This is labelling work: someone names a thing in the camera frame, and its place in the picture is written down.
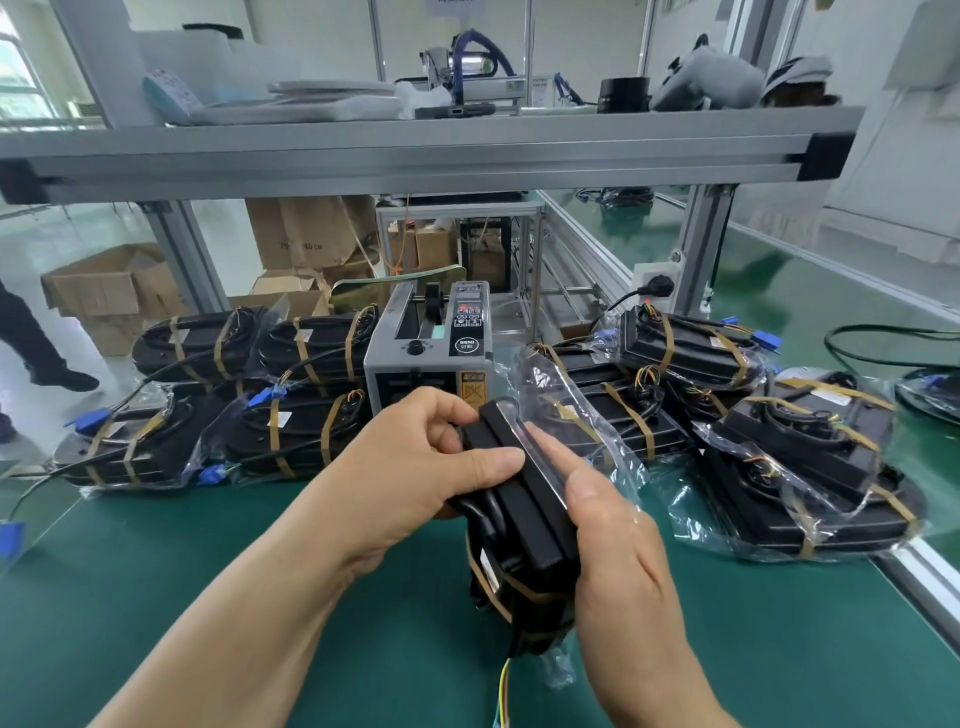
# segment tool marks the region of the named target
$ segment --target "gray device casing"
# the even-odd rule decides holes
[[[363,366],[373,413],[420,386],[443,389],[479,407],[487,401],[493,376],[490,284],[453,283],[442,338],[420,337],[424,321],[413,301],[416,292],[413,281],[397,284],[367,346]]]

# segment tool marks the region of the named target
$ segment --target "person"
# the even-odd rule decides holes
[[[197,597],[89,728],[284,725],[350,584],[448,498],[519,471],[520,449],[463,451],[453,425],[476,419],[426,387],[380,412]],[[531,432],[566,478],[581,559],[576,627],[600,705],[618,728],[735,728],[686,641],[656,524]]]
[[[30,307],[0,281],[0,341],[20,355],[30,381],[41,387],[63,387],[72,392],[90,392],[100,386],[93,376],[69,369]],[[9,415],[0,412],[0,445],[16,437]]]

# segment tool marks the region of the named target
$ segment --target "warning label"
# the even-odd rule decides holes
[[[461,372],[460,398],[473,409],[487,403],[487,373]]]

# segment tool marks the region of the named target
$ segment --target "shelf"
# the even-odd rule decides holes
[[[852,142],[862,116],[835,107],[10,133],[0,191],[12,203],[67,204],[792,182],[811,139]]]

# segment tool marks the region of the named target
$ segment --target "window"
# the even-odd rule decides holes
[[[0,120],[55,116],[50,98],[23,52],[10,17],[0,9]]]

